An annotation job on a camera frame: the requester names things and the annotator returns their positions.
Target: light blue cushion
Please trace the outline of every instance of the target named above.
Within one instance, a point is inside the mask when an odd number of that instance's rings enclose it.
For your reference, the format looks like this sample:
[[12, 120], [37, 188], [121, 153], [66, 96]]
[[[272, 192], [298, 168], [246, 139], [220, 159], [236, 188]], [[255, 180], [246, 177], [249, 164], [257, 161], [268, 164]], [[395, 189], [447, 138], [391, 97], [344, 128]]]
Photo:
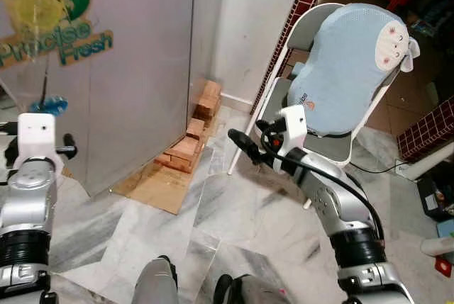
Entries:
[[362, 120], [376, 88], [392, 70], [377, 66], [375, 51], [380, 31], [394, 20], [404, 25], [378, 6], [348, 4], [321, 24], [287, 99], [289, 106], [304, 104], [311, 132], [342, 135]]
[[301, 72], [301, 70], [303, 69], [303, 67], [304, 67], [304, 63], [302, 63], [302, 62], [295, 63], [295, 65], [293, 66], [292, 72], [290, 73], [290, 76], [292, 78], [297, 77], [299, 75], [299, 73]]

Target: sticker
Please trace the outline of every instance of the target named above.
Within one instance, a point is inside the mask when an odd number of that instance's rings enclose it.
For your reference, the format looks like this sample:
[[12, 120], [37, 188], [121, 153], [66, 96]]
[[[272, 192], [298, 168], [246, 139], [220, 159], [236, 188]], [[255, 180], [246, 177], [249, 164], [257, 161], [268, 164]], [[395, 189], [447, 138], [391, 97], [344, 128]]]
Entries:
[[426, 205], [428, 210], [435, 210], [438, 207], [437, 200], [433, 194], [426, 197]]
[[397, 67], [409, 49], [409, 33], [397, 20], [390, 21], [381, 29], [375, 45], [375, 64], [380, 70]]
[[0, 69], [56, 51], [60, 65], [111, 49], [113, 33], [93, 33], [91, 0], [1, 0], [15, 35], [0, 39]]

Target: electrical cable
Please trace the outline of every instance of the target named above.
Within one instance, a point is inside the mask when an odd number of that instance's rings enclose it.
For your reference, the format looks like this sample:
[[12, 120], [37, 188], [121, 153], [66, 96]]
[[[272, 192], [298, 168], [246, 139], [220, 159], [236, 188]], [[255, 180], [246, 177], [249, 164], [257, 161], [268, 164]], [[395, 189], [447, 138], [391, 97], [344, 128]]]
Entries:
[[386, 171], [390, 171], [391, 169], [394, 169], [396, 168], [397, 166], [401, 166], [403, 164], [406, 164], [406, 162], [402, 162], [400, 164], [395, 164], [393, 167], [390, 167], [390, 168], [387, 168], [385, 169], [384, 171], [370, 171], [368, 169], [365, 169], [365, 168], [362, 168], [360, 166], [357, 166], [356, 164], [354, 163], [350, 163], [352, 166], [354, 166], [355, 168], [358, 168], [360, 171], [365, 171], [366, 173], [371, 173], [371, 174], [380, 174], [380, 173], [385, 173]]
[[339, 186], [342, 186], [343, 188], [345, 188], [348, 192], [350, 192], [351, 194], [353, 194], [359, 201], [361, 201], [361, 203], [366, 206], [366, 208], [369, 210], [370, 212], [370, 215], [372, 216], [372, 219], [374, 220], [375, 222], [375, 226], [377, 228], [377, 235], [378, 235], [378, 239], [379, 240], [382, 240], [383, 241], [383, 244], [384, 244], [384, 230], [383, 230], [383, 226], [382, 226], [382, 221], [380, 220], [380, 217], [377, 213], [377, 211], [375, 210], [375, 208], [370, 204], [369, 201], [367, 201], [360, 193], [358, 193], [352, 186], [346, 184], [344, 181], [326, 173], [325, 171], [322, 171], [321, 169], [318, 169], [316, 167], [312, 167], [308, 164], [305, 164], [301, 161], [298, 161], [298, 160], [294, 160], [294, 159], [290, 159], [288, 157], [281, 157], [280, 155], [278, 155], [276, 152], [273, 152], [270, 147], [268, 146], [268, 144], [265, 142], [265, 137], [272, 132], [274, 128], [272, 126], [266, 128], [265, 130], [262, 131], [262, 136], [260, 137], [260, 143], [262, 144], [262, 147], [265, 149], [265, 151], [272, 155], [275, 159], [278, 159], [278, 160], [281, 160], [281, 161], [288, 161], [288, 162], [291, 162], [291, 163], [294, 163], [296, 164], [297, 166], [300, 166], [301, 168], [304, 168], [304, 169], [308, 169], [309, 171], [313, 171], [314, 173], [317, 173], [327, 179], [330, 179], [332, 182], [335, 182], [337, 183]]

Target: white wall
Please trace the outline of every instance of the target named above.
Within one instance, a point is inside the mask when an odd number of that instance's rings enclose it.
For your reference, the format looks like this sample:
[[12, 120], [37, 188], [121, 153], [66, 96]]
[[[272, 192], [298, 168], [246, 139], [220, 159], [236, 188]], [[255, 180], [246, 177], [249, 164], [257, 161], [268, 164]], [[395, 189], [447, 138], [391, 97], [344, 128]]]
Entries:
[[253, 102], [294, 0], [223, 0], [211, 76]]

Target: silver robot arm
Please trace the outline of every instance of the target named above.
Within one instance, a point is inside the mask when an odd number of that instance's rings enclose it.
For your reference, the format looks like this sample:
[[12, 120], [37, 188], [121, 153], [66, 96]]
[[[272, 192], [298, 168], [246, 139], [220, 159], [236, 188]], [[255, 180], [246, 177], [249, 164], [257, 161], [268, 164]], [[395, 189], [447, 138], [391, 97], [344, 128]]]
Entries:
[[49, 292], [48, 253], [57, 201], [56, 179], [62, 170], [57, 153], [75, 156], [71, 145], [55, 149], [55, 119], [48, 114], [21, 114], [14, 124], [2, 125], [18, 134], [10, 145], [17, 172], [8, 179], [8, 194], [0, 212], [0, 304], [54, 304]]
[[364, 191], [341, 168], [302, 147], [306, 135], [303, 106], [282, 109], [274, 123], [258, 121], [266, 153], [244, 133], [228, 136], [254, 164], [287, 172], [311, 199], [338, 263], [344, 304], [414, 304], [397, 270], [387, 261], [380, 219]]

